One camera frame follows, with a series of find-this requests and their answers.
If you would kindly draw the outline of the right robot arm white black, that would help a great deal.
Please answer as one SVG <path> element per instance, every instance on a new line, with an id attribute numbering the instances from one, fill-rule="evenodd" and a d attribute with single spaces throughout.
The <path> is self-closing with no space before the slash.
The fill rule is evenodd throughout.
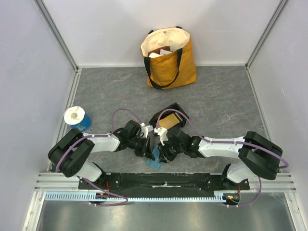
<path id="1" fill-rule="evenodd" d="M 236 159 L 227 164 L 218 181 L 219 189 L 237 189 L 249 177 L 275 180 L 282 149 L 256 132 L 249 131 L 243 137 L 232 139 L 213 139 L 203 136 L 189 136 L 181 129 L 169 131 L 167 139 L 157 146 L 159 160 L 173 161 L 178 154 L 191 158 L 210 158 L 215 156 Z"/>

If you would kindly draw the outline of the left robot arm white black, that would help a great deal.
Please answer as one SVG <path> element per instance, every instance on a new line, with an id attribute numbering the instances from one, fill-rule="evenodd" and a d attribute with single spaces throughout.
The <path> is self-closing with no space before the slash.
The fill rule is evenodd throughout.
<path id="1" fill-rule="evenodd" d="M 88 134 L 71 129 L 48 153 L 49 160 L 56 166 L 55 171 L 67 178 L 80 176 L 89 179 L 95 189 L 106 183 L 103 170 L 87 160 L 91 153 L 119 152 L 132 149 L 136 156 L 155 160 L 150 146 L 149 133 L 152 126 L 144 124 L 136 128 L 119 128 L 113 134 Z"/>

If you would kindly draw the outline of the black plastic tray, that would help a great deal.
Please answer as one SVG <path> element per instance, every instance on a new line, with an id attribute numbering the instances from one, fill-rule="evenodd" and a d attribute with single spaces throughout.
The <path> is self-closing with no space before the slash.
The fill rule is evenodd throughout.
<path id="1" fill-rule="evenodd" d="M 155 128 L 158 122 L 159 128 L 162 127 L 167 129 L 168 136 L 185 136 L 186 134 L 182 131 L 182 128 L 186 125 L 188 118 L 188 115 L 180 105 L 178 103 L 173 103 L 154 114 L 149 124 Z"/>

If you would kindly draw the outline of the teal leather card holder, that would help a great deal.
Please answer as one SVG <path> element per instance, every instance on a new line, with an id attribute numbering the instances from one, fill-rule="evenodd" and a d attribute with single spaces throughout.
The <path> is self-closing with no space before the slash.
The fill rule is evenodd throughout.
<path id="1" fill-rule="evenodd" d="M 155 170 L 160 170 L 161 167 L 162 167 L 162 163 L 159 162 L 159 150 L 158 150 L 158 147 L 154 147 L 153 148 L 153 151 L 152 151 L 152 154 L 154 156 L 154 160 L 152 159 L 148 159 L 147 160 L 147 165 Z"/>

